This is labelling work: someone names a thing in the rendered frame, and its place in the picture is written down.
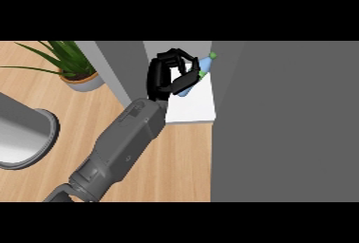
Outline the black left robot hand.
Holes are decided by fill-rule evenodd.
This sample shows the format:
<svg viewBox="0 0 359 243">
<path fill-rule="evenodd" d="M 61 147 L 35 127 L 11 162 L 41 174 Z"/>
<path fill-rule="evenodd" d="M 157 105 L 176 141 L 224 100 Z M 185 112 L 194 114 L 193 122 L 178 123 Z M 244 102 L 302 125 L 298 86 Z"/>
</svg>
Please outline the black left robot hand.
<svg viewBox="0 0 359 243">
<path fill-rule="evenodd" d="M 181 48 L 157 54 L 151 60 L 147 89 L 153 101 L 169 101 L 200 81 L 200 60 Z"/>
</svg>

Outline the blue water bottle green cap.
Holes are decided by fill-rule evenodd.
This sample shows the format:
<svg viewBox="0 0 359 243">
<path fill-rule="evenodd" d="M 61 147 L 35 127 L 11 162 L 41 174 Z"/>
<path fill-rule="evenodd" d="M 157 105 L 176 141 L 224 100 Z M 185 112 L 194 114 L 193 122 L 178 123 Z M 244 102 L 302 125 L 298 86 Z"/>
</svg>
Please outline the blue water bottle green cap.
<svg viewBox="0 0 359 243">
<path fill-rule="evenodd" d="M 216 59 L 216 57 L 218 57 L 218 54 L 216 54 L 215 52 L 212 52 L 212 53 L 209 54 L 209 56 L 200 60 L 200 68 L 202 68 L 202 70 L 200 70 L 200 79 L 203 79 L 203 78 L 207 76 L 207 74 L 209 74 L 209 72 L 210 72 L 212 62 L 213 62 L 213 60 Z M 185 97 L 185 96 L 188 95 L 190 91 L 191 91 L 191 87 L 188 87 L 188 88 L 179 93 L 179 96 L 181 96 L 181 97 Z"/>
</svg>

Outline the large dark grey cabinet door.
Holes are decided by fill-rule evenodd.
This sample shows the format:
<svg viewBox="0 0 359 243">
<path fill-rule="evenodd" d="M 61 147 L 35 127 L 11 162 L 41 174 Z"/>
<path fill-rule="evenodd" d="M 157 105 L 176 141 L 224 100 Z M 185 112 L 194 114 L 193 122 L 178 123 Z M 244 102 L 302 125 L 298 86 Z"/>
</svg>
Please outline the large dark grey cabinet door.
<svg viewBox="0 0 359 243">
<path fill-rule="evenodd" d="M 359 201 L 359 42 L 250 42 L 213 125 L 215 201 Z"/>
</svg>

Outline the green potted plant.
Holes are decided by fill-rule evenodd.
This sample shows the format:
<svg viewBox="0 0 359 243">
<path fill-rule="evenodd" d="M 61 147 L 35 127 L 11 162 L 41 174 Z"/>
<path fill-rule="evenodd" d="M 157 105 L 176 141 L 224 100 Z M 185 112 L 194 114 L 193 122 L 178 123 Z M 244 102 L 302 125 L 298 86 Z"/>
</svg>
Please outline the green potted plant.
<svg viewBox="0 0 359 243">
<path fill-rule="evenodd" d="M 0 68 L 20 68 L 55 74 L 77 92 L 91 92 L 101 88 L 106 81 L 77 43 L 74 41 L 41 41 L 41 44 L 46 47 L 52 55 L 24 44 L 18 45 L 42 56 L 58 67 L 58 70 L 18 65 L 0 65 Z"/>
</svg>

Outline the grey cylindrical appliance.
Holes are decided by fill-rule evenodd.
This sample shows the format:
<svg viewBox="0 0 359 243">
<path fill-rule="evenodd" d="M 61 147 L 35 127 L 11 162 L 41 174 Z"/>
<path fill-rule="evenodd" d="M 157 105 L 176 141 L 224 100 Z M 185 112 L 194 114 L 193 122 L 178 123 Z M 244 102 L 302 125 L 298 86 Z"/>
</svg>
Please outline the grey cylindrical appliance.
<svg viewBox="0 0 359 243">
<path fill-rule="evenodd" d="M 49 153 L 60 136 L 57 115 L 0 92 L 0 168 L 20 170 Z"/>
</svg>

